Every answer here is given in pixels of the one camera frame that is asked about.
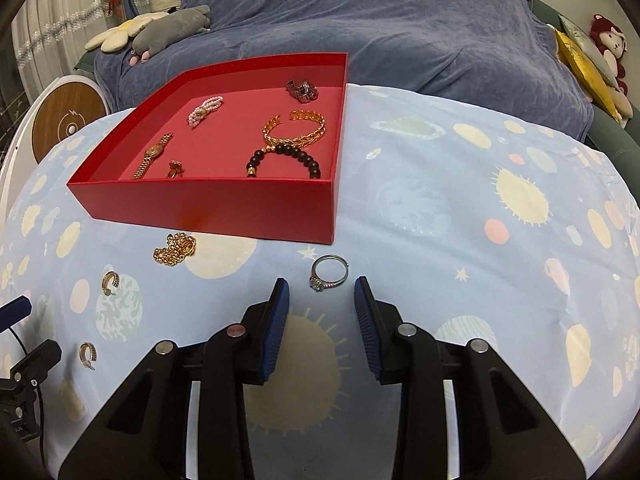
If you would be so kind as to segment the gold wrist watch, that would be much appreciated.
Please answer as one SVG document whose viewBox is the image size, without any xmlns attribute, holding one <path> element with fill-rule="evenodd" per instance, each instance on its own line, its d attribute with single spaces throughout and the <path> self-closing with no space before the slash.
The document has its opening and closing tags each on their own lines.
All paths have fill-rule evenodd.
<svg viewBox="0 0 640 480">
<path fill-rule="evenodd" d="M 174 135 L 172 133 L 165 133 L 160 137 L 155 144 L 151 145 L 145 152 L 142 158 L 142 162 L 132 175 L 132 180 L 140 180 L 148 172 L 152 163 L 155 162 L 161 154 L 165 151 L 167 144 L 172 140 Z"/>
</svg>

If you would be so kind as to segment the gold cuff bangle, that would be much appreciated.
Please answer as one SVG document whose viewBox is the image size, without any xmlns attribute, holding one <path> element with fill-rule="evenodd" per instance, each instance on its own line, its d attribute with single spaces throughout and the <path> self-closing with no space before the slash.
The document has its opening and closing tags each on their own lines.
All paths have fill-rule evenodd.
<svg viewBox="0 0 640 480">
<path fill-rule="evenodd" d="M 326 118 L 313 110 L 291 110 L 288 117 L 274 115 L 262 128 L 262 138 L 268 146 L 286 144 L 304 148 L 325 134 Z"/>
</svg>

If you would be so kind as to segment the silver wrist watch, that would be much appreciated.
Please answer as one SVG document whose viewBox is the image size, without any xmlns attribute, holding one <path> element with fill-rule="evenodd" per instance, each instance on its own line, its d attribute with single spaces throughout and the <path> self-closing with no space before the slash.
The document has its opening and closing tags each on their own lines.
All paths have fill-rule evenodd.
<svg viewBox="0 0 640 480">
<path fill-rule="evenodd" d="M 300 104 L 314 102 L 319 96 L 317 87 L 309 80 L 303 80 L 299 84 L 296 84 L 294 80 L 289 80 L 285 89 Z"/>
</svg>

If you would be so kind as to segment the blue planet print cloth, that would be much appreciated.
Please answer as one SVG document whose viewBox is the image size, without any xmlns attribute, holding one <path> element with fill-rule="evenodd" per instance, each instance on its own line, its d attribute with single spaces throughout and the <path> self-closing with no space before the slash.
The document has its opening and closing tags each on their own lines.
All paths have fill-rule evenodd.
<svg viewBox="0 0 640 480">
<path fill-rule="evenodd" d="M 47 463 L 61 466 L 152 345 L 206 340 L 265 300 L 291 310 L 278 365 L 247 388 L 261 479 L 386 479 L 399 391 L 369 370 L 352 288 L 437 339 L 489 342 L 544 406 L 586 471 L 639 408 L 639 208 L 612 162 L 563 133 L 479 107 L 350 86 L 330 246 L 201 234 L 178 266 L 166 232 L 91 218 L 67 188 L 121 120 L 58 144 L 1 237 L 1 298 L 32 314 L 1 337 L 8 372 L 45 339 Z"/>
</svg>

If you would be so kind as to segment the red open box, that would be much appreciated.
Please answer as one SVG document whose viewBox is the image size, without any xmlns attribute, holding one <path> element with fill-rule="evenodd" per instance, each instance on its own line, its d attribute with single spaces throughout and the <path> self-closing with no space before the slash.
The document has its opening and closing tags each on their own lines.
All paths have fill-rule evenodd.
<svg viewBox="0 0 640 480">
<path fill-rule="evenodd" d="M 300 104 L 289 80 L 312 82 Z M 329 244 L 334 239 L 346 100 L 343 53 L 260 56 L 187 70 L 130 112 L 87 156 L 68 187 L 93 218 Z M 313 110 L 326 134 L 304 148 L 268 146 L 274 115 Z M 144 152 L 174 137 L 140 180 Z"/>
</svg>

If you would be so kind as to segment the round wooden white device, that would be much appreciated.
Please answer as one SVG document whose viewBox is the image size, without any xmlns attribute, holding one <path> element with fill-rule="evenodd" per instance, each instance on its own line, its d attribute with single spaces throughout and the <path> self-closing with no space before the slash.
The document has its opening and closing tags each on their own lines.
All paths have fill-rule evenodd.
<svg viewBox="0 0 640 480">
<path fill-rule="evenodd" d="M 52 148 L 110 114 L 104 93 L 92 79 L 56 78 L 36 97 L 9 144 L 1 166 L 1 223 L 17 195 Z"/>
</svg>

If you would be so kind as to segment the white lace curtain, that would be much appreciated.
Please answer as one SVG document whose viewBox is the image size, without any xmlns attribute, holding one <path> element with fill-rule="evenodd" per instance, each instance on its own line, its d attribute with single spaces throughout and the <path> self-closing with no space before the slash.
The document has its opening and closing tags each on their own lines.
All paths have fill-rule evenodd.
<svg viewBox="0 0 640 480">
<path fill-rule="evenodd" d="M 106 0 L 26 0 L 11 24 L 18 72 L 29 101 L 70 74 L 85 44 L 116 24 Z"/>
</svg>

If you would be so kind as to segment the cream flower cushion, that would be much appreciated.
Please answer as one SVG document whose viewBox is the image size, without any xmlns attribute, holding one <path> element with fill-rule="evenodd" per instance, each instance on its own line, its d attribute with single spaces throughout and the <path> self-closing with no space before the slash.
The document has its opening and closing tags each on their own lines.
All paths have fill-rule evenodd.
<svg viewBox="0 0 640 480">
<path fill-rule="evenodd" d="M 100 32 L 91 38 L 85 44 L 85 50 L 87 52 L 96 49 L 104 53 L 118 52 L 126 47 L 130 39 L 137 36 L 146 25 L 167 15 L 168 13 L 165 11 L 137 15 L 135 18 L 124 21 L 122 24 L 109 28 L 105 32 Z"/>
</svg>

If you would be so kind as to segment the grey plush toy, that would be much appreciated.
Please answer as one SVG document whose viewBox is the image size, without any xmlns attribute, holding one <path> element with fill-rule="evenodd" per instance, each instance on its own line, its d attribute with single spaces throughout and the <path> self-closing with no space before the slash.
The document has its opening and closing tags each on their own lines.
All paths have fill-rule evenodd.
<svg viewBox="0 0 640 480">
<path fill-rule="evenodd" d="M 134 37 L 129 65 L 145 63 L 172 44 L 209 30 L 208 12 L 209 6 L 180 9 L 145 25 Z"/>
</svg>

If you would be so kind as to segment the blue grey bed blanket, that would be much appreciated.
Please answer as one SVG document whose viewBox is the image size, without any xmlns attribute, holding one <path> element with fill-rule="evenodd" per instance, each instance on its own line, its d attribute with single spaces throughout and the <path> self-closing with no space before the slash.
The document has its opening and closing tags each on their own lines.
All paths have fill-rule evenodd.
<svg viewBox="0 0 640 480">
<path fill-rule="evenodd" d="M 209 64 L 297 52 L 344 52 L 348 79 L 496 110 L 582 140 L 594 110 L 556 56 L 533 0 L 181 0 L 210 26 L 131 66 L 101 53 L 94 73 L 113 110 L 139 105 Z"/>
</svg>

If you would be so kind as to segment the gold yellow pillow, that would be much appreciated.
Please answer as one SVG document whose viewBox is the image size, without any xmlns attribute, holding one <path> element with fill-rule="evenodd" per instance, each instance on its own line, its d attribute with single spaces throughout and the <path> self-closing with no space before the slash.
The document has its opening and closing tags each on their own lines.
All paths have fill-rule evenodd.
<svg viewBox="0 0 640 480">
<path fill-rule="evenodd" d="M 554 36 L 561 58 L 566 62 L 582 88 L 584 88 L 602 110 L 605 110 L 616 122 L 622 115 L 618 111 L 610 87 L 601 73 L 584 51 L 567 34 L 555 29 Z"/>
</svg>

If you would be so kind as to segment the grey green pillow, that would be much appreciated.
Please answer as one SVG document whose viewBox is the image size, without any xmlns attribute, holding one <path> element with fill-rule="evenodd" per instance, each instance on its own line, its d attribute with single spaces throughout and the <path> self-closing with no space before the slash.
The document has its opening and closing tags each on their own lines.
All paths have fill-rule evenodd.
<svg viewBox="0 0 640 480">
<path fill-rule="evenodd" d="M 618 86 L 614 72 L 605 61 L 605 57 L 593 40 L 566 16 L 560 14 L 559 18 L 563 25 L 564 32 L 574 40 L 574 43 L 577 44 L 578 47 L 582 49 L 582 52 L 593 62 L 593 65 L 597 67 L 605 82 L 609 86 L 619 89 L 620 87 Z"/>
</svg>

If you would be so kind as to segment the red monkey plush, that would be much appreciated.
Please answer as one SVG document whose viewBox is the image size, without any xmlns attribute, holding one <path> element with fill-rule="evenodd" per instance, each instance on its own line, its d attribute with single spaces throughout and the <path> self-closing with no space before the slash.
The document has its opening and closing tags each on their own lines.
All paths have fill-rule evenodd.
<svg viewBox="0 0 640 480">
<path fill-rule="evenodd" d="M 622 30 L 601 14 L 594 14 L 589 36 L 597 45 L 606 64 L 615 76 L 617 88 L 626 96 L 628 86 L 624 81 L 626 70 L 620 60 L 628 50 L 627 39 Z"/>
</svg>

